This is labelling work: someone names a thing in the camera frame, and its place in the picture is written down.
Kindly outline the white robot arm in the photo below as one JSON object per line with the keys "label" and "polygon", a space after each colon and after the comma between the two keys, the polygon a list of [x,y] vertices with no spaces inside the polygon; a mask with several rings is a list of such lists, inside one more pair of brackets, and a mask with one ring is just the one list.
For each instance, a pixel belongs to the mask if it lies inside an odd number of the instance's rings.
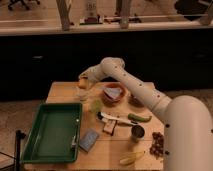
{"label": "white robot arm", "polygon": [[199,99],[182,95],[171,99],[128,73],[122,58],[105,57],[79,75],[90,89],[112,77],[122,83],[164,124],[164,171],[213,171],[213,116]]}

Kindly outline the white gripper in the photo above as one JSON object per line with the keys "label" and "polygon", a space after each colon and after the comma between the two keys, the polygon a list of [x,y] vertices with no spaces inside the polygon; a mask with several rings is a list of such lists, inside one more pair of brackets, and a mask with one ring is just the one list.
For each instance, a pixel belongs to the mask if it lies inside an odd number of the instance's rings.
{"label": "white gripper", "polygon": [[89,82],[97,82],[98,79],[96,78],[96,74],[97,74],[97,67],[92,66],[83,71],[79,75],[79,79],[87,79]]}

